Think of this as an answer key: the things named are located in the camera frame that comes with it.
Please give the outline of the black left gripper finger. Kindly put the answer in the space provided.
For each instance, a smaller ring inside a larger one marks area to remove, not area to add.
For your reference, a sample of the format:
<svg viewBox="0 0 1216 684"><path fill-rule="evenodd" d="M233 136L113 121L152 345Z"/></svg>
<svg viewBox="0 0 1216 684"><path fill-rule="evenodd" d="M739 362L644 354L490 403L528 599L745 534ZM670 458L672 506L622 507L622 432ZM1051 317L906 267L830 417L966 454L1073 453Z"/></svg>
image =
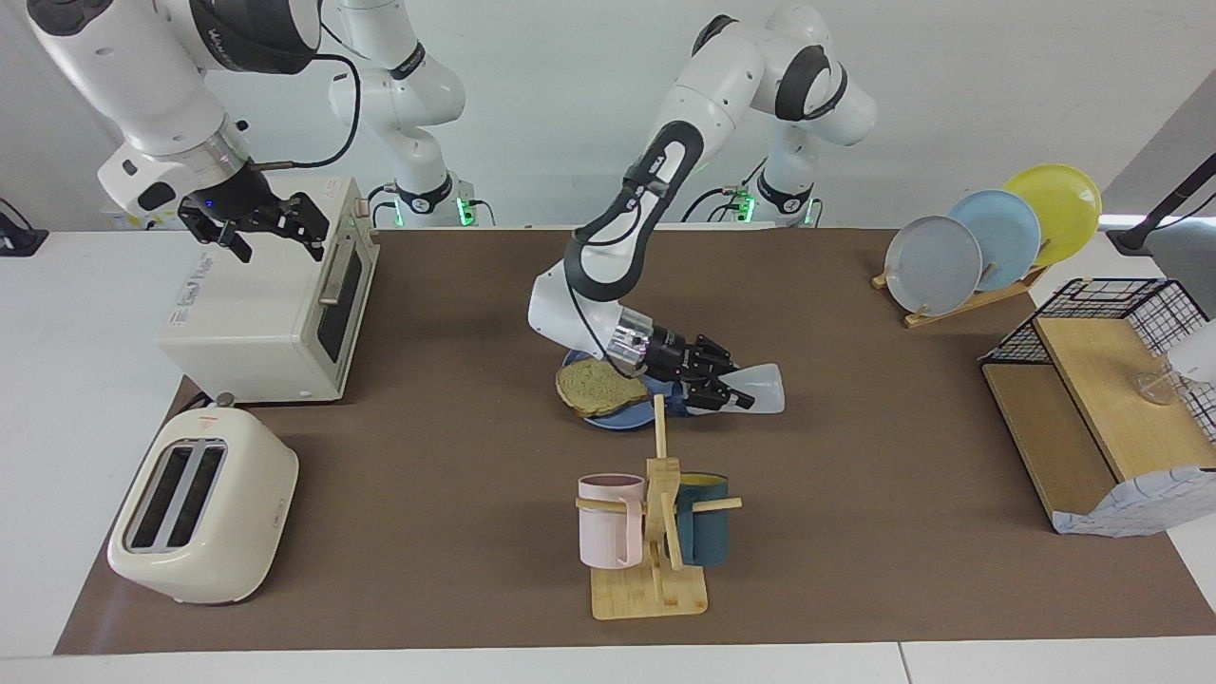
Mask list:
<svg viewBox="0 0 1216 684"><path fill-rule="evenodd" d="M705 333L699 333L696 337L696 369L704 375L726 375L741 368L732 360L730 351Z"/></svg>
<svg viewBox="0 0 1216 684"><path fill-rule="evenodd" d="M755 397L741 389L734 389L725 385L721 379L713 375L686 375L682 376L683 407L692 411L720 411L734 400L734 407L749 410L755 404Z"/></svg>

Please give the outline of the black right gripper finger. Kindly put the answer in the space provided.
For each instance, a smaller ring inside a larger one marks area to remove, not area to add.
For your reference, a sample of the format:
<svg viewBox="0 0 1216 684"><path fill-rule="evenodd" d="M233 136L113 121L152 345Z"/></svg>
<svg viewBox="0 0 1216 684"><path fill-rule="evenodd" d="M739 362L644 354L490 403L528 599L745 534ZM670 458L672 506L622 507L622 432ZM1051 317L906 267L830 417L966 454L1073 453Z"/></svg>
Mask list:
<svg viewBox="0 0 1216 684"><path fill-rule="evenodd" d="M181 222L199 245L216 245L231 252L242 263L250 263L253 250L246 239L240 236L233 222L224 222L223 225L216 225L212 219L182 219Z"/></svg>
<svg viewBox="0 0 1216 684"><path fill-rule="evenodd" d="M314 201L308 195L291 195L281 202L281 235L300 243L313 260L322 260L330 220Z"/></svg>

